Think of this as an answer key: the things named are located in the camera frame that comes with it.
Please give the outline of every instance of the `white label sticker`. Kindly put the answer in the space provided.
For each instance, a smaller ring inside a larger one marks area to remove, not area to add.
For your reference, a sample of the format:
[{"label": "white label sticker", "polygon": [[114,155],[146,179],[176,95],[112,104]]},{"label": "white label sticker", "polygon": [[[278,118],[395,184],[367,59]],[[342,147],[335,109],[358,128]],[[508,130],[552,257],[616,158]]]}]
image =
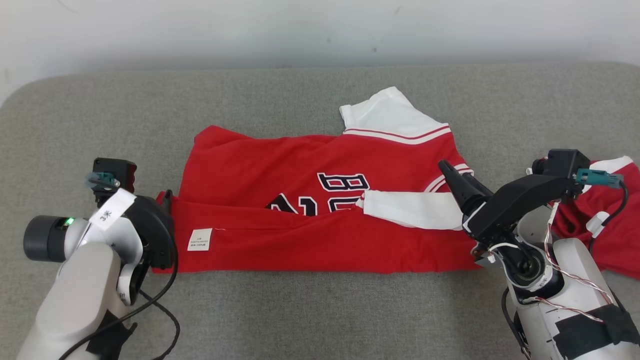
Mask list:
[{"label": "white label sticker", "polygon": [[558,205],[560,205],[560,202],[556,201],[551,207],[551,214],[549,215],[549,221],[547,222],[549,226],[554,224],[554,219],[556,217],[556,213],[558,212]]},{"label": "white label sticker", "polygon": [[89,222],[96,225],[101,230],[106,231],[109,226],[124,214],[129,206],[136,200],[136,196],[124,189],[118,189],[109,200],[107,200],[98,211],[96,211]]},{"label": "white label sticker", "polygon": [[207,251],[212,229],[197,229],[191,233],[187,251]]}]

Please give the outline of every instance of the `white wall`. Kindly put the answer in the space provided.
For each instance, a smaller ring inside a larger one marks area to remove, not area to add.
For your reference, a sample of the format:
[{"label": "white wall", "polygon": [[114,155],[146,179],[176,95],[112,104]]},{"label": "white wall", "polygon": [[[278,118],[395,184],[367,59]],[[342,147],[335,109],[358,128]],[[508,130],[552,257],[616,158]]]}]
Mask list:
[{"label": "white wall", "polygon": [[109,69],[640,64],[638,0],[0,0],[0,102]]}]

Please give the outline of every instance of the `teal connector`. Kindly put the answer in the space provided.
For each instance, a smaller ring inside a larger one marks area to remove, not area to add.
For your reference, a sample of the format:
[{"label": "teal connector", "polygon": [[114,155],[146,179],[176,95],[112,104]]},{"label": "teal connector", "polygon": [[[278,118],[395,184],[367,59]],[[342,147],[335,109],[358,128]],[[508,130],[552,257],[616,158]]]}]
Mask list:
[{"label": "teal connector", "polygon": [[84,180],[85,184],[90,188],[101,186],[106,189],[120,186],[120,182],[109,172],[91,172]]},{"label": "teal connector", "polygon": [[609,188],[619,189],[623,176],[610,174],[604,170],[591,170],[579,168],[575,175],[575,182],[583,185],[606,185]]}]

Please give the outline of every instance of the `red and white stripe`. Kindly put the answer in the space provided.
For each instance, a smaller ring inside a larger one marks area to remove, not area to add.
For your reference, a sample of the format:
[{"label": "red and white stripe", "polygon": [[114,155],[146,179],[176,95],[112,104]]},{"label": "red and white stripe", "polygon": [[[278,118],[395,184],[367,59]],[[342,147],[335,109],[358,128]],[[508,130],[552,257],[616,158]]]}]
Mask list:
[{"label": "red and white stripe", "polygon": [[[470,172],[473,175],[474,173],[474,171],[471,170],[471,168],[469,168],[469,166],[465,163],[458,164],[454,166],[454,168],[461,174],[464,174],[465,172]],[[429,184],[429,186],[427,186],[424,192],[436,192],[442,185],[445,184],[445,182],[446,181],[444,179],[444,175],[440,175],[434,181],[432,181],[431,184]]]},{"label": "red and white stripe", "polygon": [[345,135],[359,135],[359,136],[371,136],[374,138],[381,138],[386,140],[391,140],[393,142],[406,143],[409,145],[415,145],[418,143],[425,143],[430,140],[433,140],[439,136],[444,134],[448,134],[451,132],[448,124],[442,124],[442,126],[437,127],[436,129],[431,129],[427,133],[422,135],[408,137],[394,133],[387,133],[384,131],[378,130],[368,130],[368,129],[346,129],[343,134]]}]

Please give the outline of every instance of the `red and white wire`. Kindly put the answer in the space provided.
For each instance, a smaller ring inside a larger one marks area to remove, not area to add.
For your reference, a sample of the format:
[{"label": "red and white wire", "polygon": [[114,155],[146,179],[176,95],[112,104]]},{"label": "red and white wire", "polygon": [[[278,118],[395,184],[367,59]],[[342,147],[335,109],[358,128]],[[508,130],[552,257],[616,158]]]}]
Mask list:
[{"label": "red and white wire", "polygon": [[553,258],[551,258],[551,253],[549,252],[549,239],[551,239],[551,225],[548,225],[548,234],[549,236],[547,236],[547,238],[545,238],[545,256],[547,258],[547,260],[549,261],[549,263],[551,263],[551,265],[559,272],[561,272],[562,274],[564,274],[565,276],[574,279],[576,281],[578,281],[579,283],[585,285],[585,286],[589,286],[590,288],[600,292],[600,294],[602,295],[602,297],[604,298],[604,300],[607,302],[607,304],[612,304],[613,303],[613,299],[611,298],[611,296],[604,291],[603,289],[601,289],[598,285],[596,285],[593,281],[584,279],[582,277],[579,277],[578,275],[574,275],[574,274],[569,274],[568,272],[562,270],[562,268],[560,268],[560,265],[558,265]]},{"label": "red and white wire", "polygon": [[551,301],[549,301],[547,299],[541,298],[539,296],[533,297],[533,299],[537,300],[537,301],[540,301],[540,302],[542,302],[544,304],[547,304],[549,306],[556,307],[558,309],[569,310],[569,311],[573,311],[574,313],[582,314],[582,315],[588,317],[589,319],[591,319],[593,321],[604,323],[604,321],[602,319],[597,318],[597,317],[595,317],[595,316],[593,316],[591,314],[587,314],[587,313],[585,313],[584,311],[582,311],[580,309],[576,309],[575,307],[568,307],[568,306],[558,305],[558,304],[555,304],[555,303],[553,303],[553,302],[551,302]]}]

